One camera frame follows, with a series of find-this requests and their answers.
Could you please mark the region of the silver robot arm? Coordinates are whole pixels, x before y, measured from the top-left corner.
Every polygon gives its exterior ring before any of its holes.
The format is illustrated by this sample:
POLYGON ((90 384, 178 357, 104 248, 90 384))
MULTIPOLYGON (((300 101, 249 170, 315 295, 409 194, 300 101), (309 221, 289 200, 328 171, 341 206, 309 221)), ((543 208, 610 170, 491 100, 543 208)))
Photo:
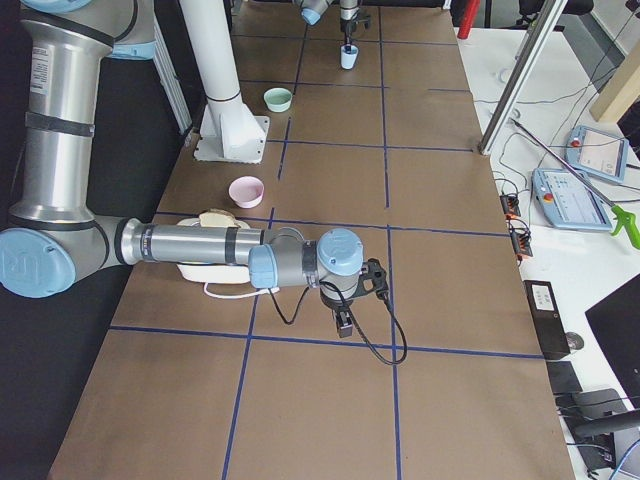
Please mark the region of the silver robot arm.
MULTIPOLYGON (((353 51, 353 34, 357 29, 361 2, 357 0, 339 0, 340 29, 344 37, 347 53, 353 51)), ((303 20, 310 26, 316 25, 326 11, 332 6, 332 0, 299 0, 293 1, 300 10, 303 20)))
POLYGON ((152 2, 25 1, 21 22, 33 49, 24 188, 1 234, 5 289, 48 297, 101 269, 139 262, 244 265, 260 291, 318 289, 338 334, 357 330, 350 306, 364 293, 363 245, 350 230, 313 241, 288 228, 154 225, 87 208, 100 64, 154 55, 152 2))

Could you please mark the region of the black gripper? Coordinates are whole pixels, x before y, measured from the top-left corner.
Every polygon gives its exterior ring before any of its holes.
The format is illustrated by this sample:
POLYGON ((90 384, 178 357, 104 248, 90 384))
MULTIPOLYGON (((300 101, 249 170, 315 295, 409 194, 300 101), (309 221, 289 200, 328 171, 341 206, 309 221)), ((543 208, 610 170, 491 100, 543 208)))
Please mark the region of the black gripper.
POLYGON ((346 299, 337 291, 320 289, 322 303, 332 311, 332 318, 336 324, 339 338, 348 338, 353 334, 353 326, 357 324, 357 318, 351 310, 353 301, 346 299))
POLYGON ((356 19, 359 13, 358 6, 340 7, 340 29, 344 34, 344 50, 352 51, 352 33, 356 29, 356 19))

